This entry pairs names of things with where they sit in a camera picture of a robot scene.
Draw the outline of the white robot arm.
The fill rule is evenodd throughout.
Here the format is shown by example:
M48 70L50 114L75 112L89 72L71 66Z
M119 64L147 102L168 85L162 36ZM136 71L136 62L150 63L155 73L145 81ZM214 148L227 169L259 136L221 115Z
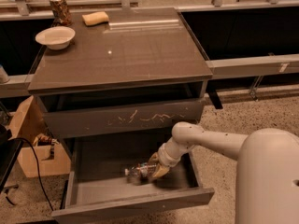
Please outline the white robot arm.
M179 122L149 158L156 164L151 177L168 173L196 146L237 161L235 224L299 224L298 136L274 128L249 135L212 132Z

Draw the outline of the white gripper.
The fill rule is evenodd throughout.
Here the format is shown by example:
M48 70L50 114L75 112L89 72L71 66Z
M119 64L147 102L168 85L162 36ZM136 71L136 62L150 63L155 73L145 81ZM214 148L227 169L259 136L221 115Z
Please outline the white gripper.
M155 167L151 177L157 179L166 175L170 170L169 167L175 167L179 163L180 158L181 152L176 143L163 143L159 147L158 153L154 152L149 158L149 163L160 162L160 164Z

